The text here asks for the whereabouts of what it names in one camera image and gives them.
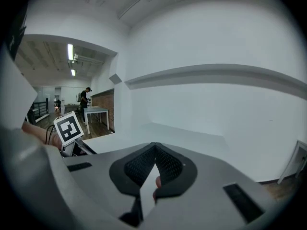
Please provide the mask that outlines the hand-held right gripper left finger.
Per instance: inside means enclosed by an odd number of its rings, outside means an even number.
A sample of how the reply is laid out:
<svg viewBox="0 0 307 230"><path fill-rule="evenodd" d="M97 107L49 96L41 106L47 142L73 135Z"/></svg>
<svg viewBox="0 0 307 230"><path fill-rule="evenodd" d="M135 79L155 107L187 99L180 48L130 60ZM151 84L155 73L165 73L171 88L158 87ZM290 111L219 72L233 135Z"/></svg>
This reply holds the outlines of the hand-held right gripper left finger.
<svg viewBox="0 0 307 230"><path fill-rule="evenodd" d="M154 230L139 197L122 194L109 177L109 159L63 159L57 148L20 130L1 129L0 162L14 196L40 229Z"/></svg>

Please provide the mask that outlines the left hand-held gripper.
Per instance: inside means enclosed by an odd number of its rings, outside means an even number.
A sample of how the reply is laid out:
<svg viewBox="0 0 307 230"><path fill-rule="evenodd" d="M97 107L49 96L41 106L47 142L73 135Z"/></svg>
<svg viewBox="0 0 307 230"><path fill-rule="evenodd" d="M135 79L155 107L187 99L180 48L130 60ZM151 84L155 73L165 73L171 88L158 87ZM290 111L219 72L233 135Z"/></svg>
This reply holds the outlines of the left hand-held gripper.
<svg viewBox="0 0 307 230"><path fill-rule="evenodd" d="M53 123L62 142L61 154L63 157L97 154L83 140L79 139L84 135L84 132L75 112L57 117Z"/></svg>

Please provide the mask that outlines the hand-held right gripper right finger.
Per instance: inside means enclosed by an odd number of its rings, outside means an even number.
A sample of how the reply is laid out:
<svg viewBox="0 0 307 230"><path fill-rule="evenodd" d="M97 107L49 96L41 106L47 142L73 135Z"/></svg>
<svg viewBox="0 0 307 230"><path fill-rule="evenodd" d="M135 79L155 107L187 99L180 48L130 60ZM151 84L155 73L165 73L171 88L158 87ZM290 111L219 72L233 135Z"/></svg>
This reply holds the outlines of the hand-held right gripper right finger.
<svg viewBox="0 0 307 230"><path fill-rule="evenodd" d="M145 230L265 230L289 200L275 200L261 184L229 163L178 146L160 144L178 160L180 175L156 190Z"/></svg>

